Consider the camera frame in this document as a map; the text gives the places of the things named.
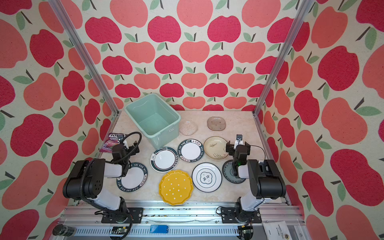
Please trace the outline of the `red and green ringed plate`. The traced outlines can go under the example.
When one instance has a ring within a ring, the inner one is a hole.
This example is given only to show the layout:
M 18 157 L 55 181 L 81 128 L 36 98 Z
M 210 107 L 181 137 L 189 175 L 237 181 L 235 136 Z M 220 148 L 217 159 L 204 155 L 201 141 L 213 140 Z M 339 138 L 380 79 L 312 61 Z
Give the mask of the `red and green ringed plate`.
M 177 151 L 171 147 L 162 147 L 155 150 L 150 158 L 152 168 L 159 173 L 173 170 L 179 162 Z

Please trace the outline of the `yellow polka dot plate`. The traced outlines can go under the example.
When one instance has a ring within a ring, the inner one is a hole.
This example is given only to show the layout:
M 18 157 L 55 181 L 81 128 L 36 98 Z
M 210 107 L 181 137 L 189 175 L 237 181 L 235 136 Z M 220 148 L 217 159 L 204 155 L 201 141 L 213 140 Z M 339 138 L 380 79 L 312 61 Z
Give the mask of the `yellow polka dot plate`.
M 182 170 L 169 171 L 159 183 L 159 195 L 165 203 L 172 206 L 184 204 L 193 190 L 192 178 Z

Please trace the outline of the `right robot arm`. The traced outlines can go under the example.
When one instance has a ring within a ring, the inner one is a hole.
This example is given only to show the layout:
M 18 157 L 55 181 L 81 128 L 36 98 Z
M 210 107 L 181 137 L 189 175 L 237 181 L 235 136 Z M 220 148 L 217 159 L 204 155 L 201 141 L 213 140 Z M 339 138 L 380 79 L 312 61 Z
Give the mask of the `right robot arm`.
M 239 222 L 253 217 L 259 207 L 271 200 L 284 197 L 286 184 L 274 160 L 248 160 L 251 145 L 237 140 L 226 144 L 226 152 L 233 157 L 223 165 L 225 178 L 237 184 L 249 180 L 250 190 L 235 203 L 235 216 Z

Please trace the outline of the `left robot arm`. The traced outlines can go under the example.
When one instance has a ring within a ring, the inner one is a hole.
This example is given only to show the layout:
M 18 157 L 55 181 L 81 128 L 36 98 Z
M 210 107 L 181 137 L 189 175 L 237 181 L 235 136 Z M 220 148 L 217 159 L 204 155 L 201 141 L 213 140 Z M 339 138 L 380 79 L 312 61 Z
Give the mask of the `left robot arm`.
M 130 217 L 125 200 L 103 189 L 105 178 L 125 177 L 132 168 L 130 157 L 139 153 L 139 143 L 113 146 L 113 159 L 92 159 L 75 163 L 63 186 L 63 196 L 67 199 L 82 200 L 104 213 Z

